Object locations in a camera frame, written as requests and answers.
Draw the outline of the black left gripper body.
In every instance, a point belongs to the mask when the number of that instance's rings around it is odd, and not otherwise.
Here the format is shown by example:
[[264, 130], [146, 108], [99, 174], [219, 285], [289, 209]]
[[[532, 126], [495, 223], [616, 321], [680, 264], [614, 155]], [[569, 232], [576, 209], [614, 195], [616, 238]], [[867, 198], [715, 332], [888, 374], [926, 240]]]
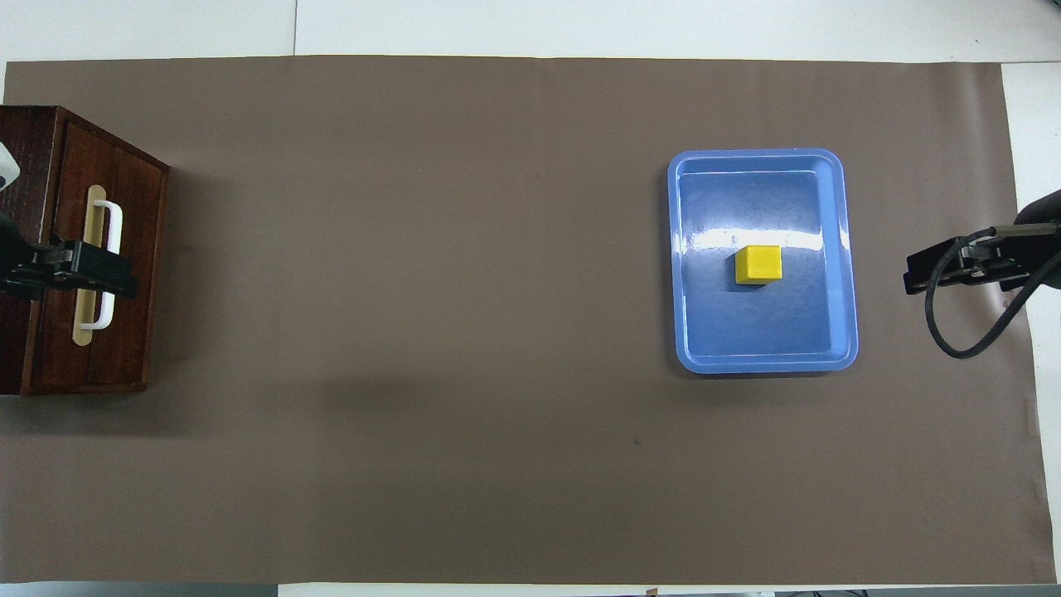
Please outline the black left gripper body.
[[44, 299], [48, 289], [77, 289], [69, 273], [79, 240], [53, 238], [52, 245], [17, 238], [17, 299]]

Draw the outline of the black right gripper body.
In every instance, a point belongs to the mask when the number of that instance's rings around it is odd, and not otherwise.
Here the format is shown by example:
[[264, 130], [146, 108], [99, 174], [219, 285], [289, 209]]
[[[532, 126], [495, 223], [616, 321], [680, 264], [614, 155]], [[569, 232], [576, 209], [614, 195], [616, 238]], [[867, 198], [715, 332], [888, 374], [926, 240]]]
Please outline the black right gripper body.
[[1007, 238], [988, 238], [971, 243], [966, 248], [967, 286], [982, 286], [982, 284], [1001, 284], [1005, 273], [1012, 265], [1021, 264], [1023, 241]]

